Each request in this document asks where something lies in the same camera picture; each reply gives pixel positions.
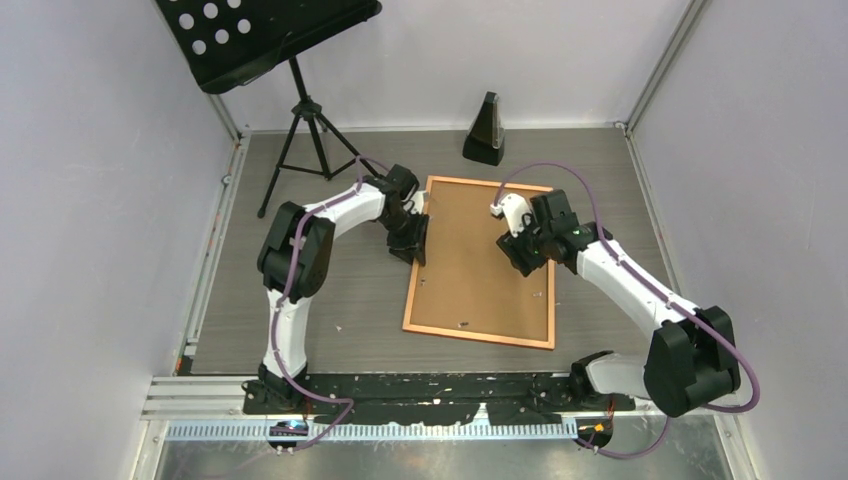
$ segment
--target gray table surface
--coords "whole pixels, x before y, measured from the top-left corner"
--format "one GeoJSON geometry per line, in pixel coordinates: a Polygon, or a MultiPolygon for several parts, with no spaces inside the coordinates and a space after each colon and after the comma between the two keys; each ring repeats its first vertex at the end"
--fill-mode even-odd
{"type": "MultiPolygon", "coordinates": [[[[461,131],[435,131],[347,136],[363,154],[410,168],[422,185],[428,175],[499,181],[518,166],[538,161],[575,167],[594,189],[605,227],[631,257],[658,279],[667,281],[620,130],[507,131],[506,156],[498,167],[462,158],[464,135],[461,131]]],[[[301,204],[318,201],[355,181],[354,169],[332,182],[284,170],[268,215],[257,219],[256,211],[283,141],[283,135],[251,138],[192,367],[194,373],[256,371],[268,335],[267,300],[256,258],[277,207],[287,200],[301,204]]],[[[331,166],[350,159],[344,147],[329,135],[325,135],[325,146],[331,166]]],[[[308,136],[296,136],[287,163],[317,168],[308,136]]],[[[581,221],[591,220],[583,187],[567,173],[540,167],[515,181],[563,188],[581,221]]],[[[618,307],[564,267],[556,274],[554,351],[405,333],[401,323],[410,267],[388,254],[385,237],[381,225],[369,223],[335,242],[329,276],[315,297],[309,318],[306,351],[310,371],[567,371],[572,361],[600,350],[647,352],[648,339],[618,307]]]]}

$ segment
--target black metronome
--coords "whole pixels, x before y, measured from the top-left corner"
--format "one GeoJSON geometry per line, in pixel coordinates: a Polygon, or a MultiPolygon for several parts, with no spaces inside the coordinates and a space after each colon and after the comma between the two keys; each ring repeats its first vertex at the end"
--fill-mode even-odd
{"type": "Polygon", "coordinates": [[[504,128],[498,114],[498,94],[486,92],[477,119],[468,130],[462,156],[475,162],[495,165],[501,163],[504,153],[504,128]]]}

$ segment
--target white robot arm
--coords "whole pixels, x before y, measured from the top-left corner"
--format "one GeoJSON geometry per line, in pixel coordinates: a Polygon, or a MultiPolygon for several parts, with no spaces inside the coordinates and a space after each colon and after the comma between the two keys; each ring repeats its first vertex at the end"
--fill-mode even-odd
{"type": "MultiPolygon", "coordinates": [[[[421,214],[424,192],[416,191],[418,186],[412,172],[395,165],[386,177],[367,177],[362,185],[354,185],[324,202],[302,207],[288,202],[280,207],[258,261],[268,289],[271,325],[274,325],[274,315],[278,315],[276,332],[269,331],[260,375],[270,373],[282,383],[283,374],[275,361],[272,337],[276,339],[289,375],[296,377],[305,371],[307,316],[312,296],[326,278],[334,239],[361,223],[380,221],[389,231],[390,253],[408,263],[413,260],[425,263],[428,217],[421,214]],[[298,222],[306,212],[313,211],[317,213],[307,220],[301,238],[296,239],[298,222]],[[296,275],[288,298],[280,304],[298,241],[296,275]]],[[[276,383],[276,379],[272,378],[272,383],[276,383]]]]}
{"type": "Polygon", "coordinates": [[[608,231],[601,239],[594,222],[579,224],[562,190],[537,195],[530,202],[505,195],[490,209],[492,215],[507,220],[509,230],[497,243],[524,276],[548,259],[565,265],[600,288],[651,340],[647,362],[613,352],[576,362],[571,372],[574,390],[650,399],[677,417],[739,388],[736,359],[683,312],[732,344],[727,314],[718,307],[702,310],[680,298],[629,258],[608,231]],[[668,300],[662,303],[657,293],[668,300]]]}

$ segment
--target music stand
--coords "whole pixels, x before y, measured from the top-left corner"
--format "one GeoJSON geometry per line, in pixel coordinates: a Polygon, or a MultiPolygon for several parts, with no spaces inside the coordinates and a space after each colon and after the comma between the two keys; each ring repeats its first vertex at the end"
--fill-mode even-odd
{"type": "MultiPolygon", "coordinates": [[[[330,170],[316,120],[333,132],[354,156],[359,152],[321,112],[321,105],[309,97],[296,55],[377,15],[382,10],[379,1],[156,0],[156,3],[197,84],[208,94],[219,95],[246,85],[289,61],[300,101],[292,109],[294,120],[257,213],[259,218],[265,216],[280,170],[311,173],[331,180],[354,164],[355,160],[350,160],[335,171],[330,170]],[[301,119],[309,125],[321,170],[284,163],[301,119]]],[[[379,176],[367,161],[362,163],[372,175],[379,176]]]]}

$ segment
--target wooden picture frame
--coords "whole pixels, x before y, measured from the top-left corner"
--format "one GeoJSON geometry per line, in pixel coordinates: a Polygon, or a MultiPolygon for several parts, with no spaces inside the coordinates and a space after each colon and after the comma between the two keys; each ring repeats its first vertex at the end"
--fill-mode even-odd
{"type": "MultiPolygon", "coordinates": [[[[494,198],[494,194],[495,194],[497,188],[500,186],[499,182],[472,180],[472,179],[466,179],[466,178],[430,176],[430,177],[427,178],[427,192],[432,193],[433,190],[434,190],[434,185],[438,184],[439,182],[443,182],[443,183],[446,183],[446,184],[461,184],[461,185],[468,185],[468,186],[489,187],[491,189],[491,198],[494,198]]],[[[550,188],[550,187],[542,187],[542,186],[535,186],[535,185],[522,185],[522,184],[513,184],[513,183],[507,184],[505,186],[505,189],[512,191],[513,193],[524,194],[525,196],[532,196],[533,194],[535,194],[537,192],[549,192],[549,191],[552,190],[552,188],[550,188]]],[[[428,198],[427,202],[424,205],[424,213],[430,212],[430,204],[431,204],[431,201],[433,200],[433,197],[432,197],[432,195],[429,195],[429,197],[430,198],[428,198]]],[[[481,216],[490,216],[487,206],[486,205],[481,205],[481,206],[482,206],[482,208],[480,210],[480,215],[481,216]]],[[[430,233],[432,233],[433,228],[439,228],[437,222],[440,222],[440,221],[441,221],[441,219],[437,218],[435,215],[431,218],[431,223],[430,223],[430,227],[429,227],[430,231],[428,232],[428,237],[430,237],[430,233]]],[[[507,226],[506,226],[505,221],[502,222],[502,228],[503,228],[503,230],[501,231],[501,233],[506,231],[507,226]]],[[[491,239],[486,238],[484,240],[485,240],[485,242],[491,242],[491,245],[495,245],[496,239],[497,239],[497,237],[494,237],[494,238],[491,238],[491,239]]],[[[492,258],[491,261],[493,261],[493,262],[506,262],[505,264],[507,266],[509,266],[509,260],[499,250],[497,251],[497,254],[493,253],[491,255],[493,255],[493,256],[497,255],[495,258],[492,258]]],[[[429,260],[431,258],[431,252],[428,251],[427,256],[428,256],[428,267],[430,267],[431,265],[433,265],[433,262],[429,260]]],[[[482,342],[498,343],[498,344],[505,344],[505,345],[515,345],[515,346],[521,346],[521,347],[540,348],[540,349],[547,349],[547,350],[553,350],[554,349],[555,340],[556,340],[556,317],[555,317],[556,294],[555,294],[555,291],[554,291],[554,267],[555,267],[555,263],[553,261],[549,260],[547,262],[547,265],[544,267],[544,269],[547,270],[546,272],[543,272],[542,269],[540,269],[540,270],[532,273],[531,277],[528,277],[528,279],[531,279],[533,277],[533,275],[537,275],[537,274],[542,277],[541,280],[538,277],[535,278],[533,280],[534,281],[533,285],[537,286],[539,283],[541,283],[541,284],[544,285],[544,289],[545,289],[544,290],[545,298],[543,300],[546,301],[546,305],[544,307],[544,313],[545,313],[546,318],[544,319],[544,321],[546,322],[546,330],[545,331],[547,332],[547,335],[546,335],[546,338],[544,338],[544,339],[522,338],[520,336],[498,335],[498,334],[493,334],[493,333],[481,333],[481,332],[473,331],[473,329],[467,329],[466,330],[466,329],[463,329],[463,328],[459,328],[459,325],[458,325],[457,328],[436,327],[436,326],[431,326],[431,325],[424,325],[424,324],[421,324],[422,322],[414,321],[414,318],[413,318],[414,308],[413,307],[415,305],[416,292],[417,292],[419,287],[421,287],[422,285],[425,284],[424,282],[421,281],[422,280],[421,274],[428,267],[421,267],[421,265],[419,265],[419,263],[417,261],[414,262],[413,265],[412,265],[412,273],[410,275],[409,289],[408,289],[408,292],[407,292],[406,308],[404,310],[404,316],[403,316],[403,330],[404,331],[414,332],[414,333],[424,333],[424,334],[430,334],[430,335],[439,335],[439,336],[445,336],[445,337],[451,337],[451,338],[476,340],[476,341],[482,341],[482,342]]],[[[517,270],[512,269],[511,266],[507,270],[514,271],[514,273],[517,274],[520,277],[520,273],[517,270]]],[[[510,276],[509,281],[512,282],[512,284],[525,285],[525,284],[520,283],[524,280],[521,280],[521,279],[516,280],[515,278],[512,277],[511,274],[507,274],[507,275],[510,276]]],[[[509,298],[510,294],[514,295],[514,292],[504,292],[505,298],[509,298]]],[[[539,307],[538,305],[533,307],[534,311],[539,311],[540,309],[541,309],[541,307],[539,307]]]]}

